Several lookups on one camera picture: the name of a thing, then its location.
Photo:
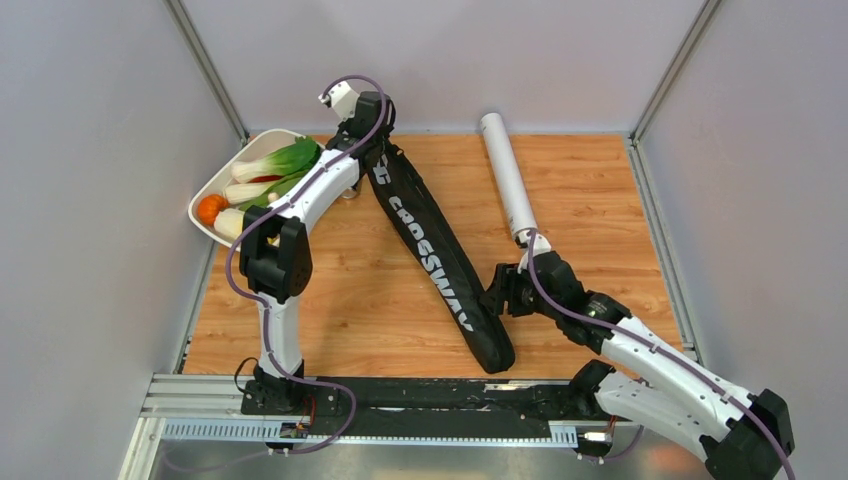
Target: white tube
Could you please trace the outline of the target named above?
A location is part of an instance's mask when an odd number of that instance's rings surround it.
[[[524,190],[524,180],[515,162],[515,154],[512,152],[512,144],[509,143],[509,135],[506,133],[503,118],[500,114],[490,113],[480,119],[480,128],[483,130],[483,139],[489,151],[492,171],[495,172],[495,181],[509,221],[509,231],[513,240],[524,244],[527,232],[521,235],[522,238],[518,238],[518,232],[536,228],[536,217],[530,207],[527,191]]]

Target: white basket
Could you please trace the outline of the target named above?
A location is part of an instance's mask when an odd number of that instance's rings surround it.
[[[221,237],[218,232],[215,231],[214,228],[204,225],[198,218],[195,212],[197,211],[197,204],[203,200],[206,196],[217,193],[218,195],[222,195],[224,188],[228,185],[236,183],[233,180],[232,175],[230,175],[230,166],[235,161],[253,161],[258,160],[269,153],[278,150],[283,147],[287,147],[294,143],[294,140],[298,137],[302,137],[303,135],[299,133],[295,133],[289,130],[283,130],[282,128],[275,128],[273,130],[268,130],[259,134],[256,138],[254,138],[250,143],[248,143],[244,148],[241,149],[239,153],[236,154],[226,165],[224,168],[218,171],[212,180],[203,186],[197,195],[191,199],[191,203],[188,205],[188,216],[191,218],[191,221],[197,225],[203,233],[209,235],[212,240],[220,243],[221,245],[225,245],[227,248],[232,246],[232,240]]]

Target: wooden table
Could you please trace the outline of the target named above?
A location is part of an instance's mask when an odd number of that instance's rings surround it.
[[[392,138],[424,178],[488,286],[495,264],[517,262],[521,252],[510,239],[482,137]],[[621,137],[526,135],[512,142],[539,227],[583,285],[612,295],[680,348]],[[314,273],[300,314],[308,375],[485,375],[367,179],[359,197],[330,207],[310,244]],[[256,305],[227,286],[225,254],[218,250],[185,373],[231,374],[243,358],[259,353]],[[570,378],[593,357],[566,340],[550,319],[502,319],[516,361],[499,376]]]

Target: orange vegetable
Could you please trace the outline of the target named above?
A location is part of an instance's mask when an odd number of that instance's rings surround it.
[[[212,194],[204,198],[197,204],[197,218],[201,223],[208,226],[215,225],[215,218],[218,217],[218,212],[229,207],[227,199],[218,195]]]

